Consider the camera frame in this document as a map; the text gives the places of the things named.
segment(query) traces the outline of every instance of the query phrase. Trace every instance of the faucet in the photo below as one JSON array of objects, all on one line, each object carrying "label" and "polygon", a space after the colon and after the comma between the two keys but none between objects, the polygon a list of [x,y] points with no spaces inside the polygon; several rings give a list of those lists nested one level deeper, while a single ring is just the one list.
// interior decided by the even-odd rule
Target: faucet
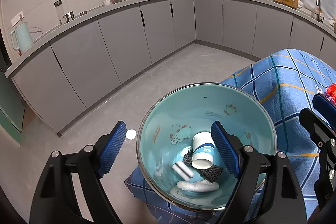
[{"label": "faucet", "polygon": [[321,0],[316,0],[316,5],[319,7],[319,12],[317,14],[317,21],[323,22],[324,17],[321,19]]}]

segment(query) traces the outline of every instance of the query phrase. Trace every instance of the glass bottle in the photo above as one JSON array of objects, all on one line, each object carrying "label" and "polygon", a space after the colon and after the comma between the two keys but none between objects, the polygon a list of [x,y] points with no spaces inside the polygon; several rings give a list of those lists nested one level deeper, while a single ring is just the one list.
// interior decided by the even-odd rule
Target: glass bottle
[{"label": "glass bottle", "polygon": [[65,16],[64,16],[64,10],[63,10],[63,6],[62,6],[62,1],[61,0],[58,0],[54,3],[54,6],[56,8],[56,13],[57,13],[57,17],[58,17],[58,20],[59,20],[59,23],[62,25],[62,24],[65,24],[67,22]]}]

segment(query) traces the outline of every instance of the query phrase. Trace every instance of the gray tile floor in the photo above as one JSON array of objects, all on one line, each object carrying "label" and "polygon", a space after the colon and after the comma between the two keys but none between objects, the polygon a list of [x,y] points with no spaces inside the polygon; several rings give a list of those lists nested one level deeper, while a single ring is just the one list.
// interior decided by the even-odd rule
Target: gray tile floor
[{"label": "gray tile floor", "polygon": [[[220,82],[251,63],[251,60],[231,53],[192,45],[127,85],[61,138],[36,118],[23,131],[19,149],[13,151],[4,142],[0,144],[0,150],[10,159],[0,162],[2,170],[7,170],[2,172],[6,177],[1,179],[1,185],[4,179],[11,182],[4,190],[17,211],[28,220],[36,184],[52,151],[77,152],[87,144],[94,144],[101,135],[108,134],[118,120],[123,120],[128,129],[138,130],[149,108],[169,91],[196,82]],[[111,172],[101,182],[124,224],[157,223],[145,204],[135,199],[123,183],[138,164],[135,144],[136,139],[124,142]],[[74,181],[82,214],[91,219],[78,177],[75,176]]]}]

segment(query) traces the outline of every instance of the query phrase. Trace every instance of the blue gripper pad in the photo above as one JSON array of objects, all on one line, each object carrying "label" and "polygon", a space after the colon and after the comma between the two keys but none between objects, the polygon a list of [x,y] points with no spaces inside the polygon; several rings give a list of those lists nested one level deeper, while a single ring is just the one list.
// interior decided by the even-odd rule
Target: blue gripper pad
[{"label": "blue gripper pad", "polygon": [[238,177],[240,174],[238,155],[221,128],[218,126],[217,122],[214,122],[211,125],[211,137],[227,171],[235,177]]},{"label": "blue gripper pad", "polygon": [[111,167],[119,153],[121,146],[126,138],[126,124],[121,122],[118,128],[115,130],[111,139],[108,141],[104,147],[102,153],[100,154],[100,167],[97,171],[98,175],[102,178],[103,175],[110,172]]},{"label": "blue gripper pad", "polygon": [[312,100],[313,107],[336,129],[336,108],[322,94],[316,94]]}]

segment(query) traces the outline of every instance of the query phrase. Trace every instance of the paper cup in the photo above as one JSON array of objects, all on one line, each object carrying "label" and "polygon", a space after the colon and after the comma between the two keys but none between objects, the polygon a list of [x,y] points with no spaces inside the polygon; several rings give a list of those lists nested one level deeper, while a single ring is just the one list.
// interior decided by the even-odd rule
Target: paper cup
[{"label": "paper cup", "polygon": [[215,143],[210,132],[201,132],[193,138],[192,166],[196,169],[208,169],[212,166]]}]

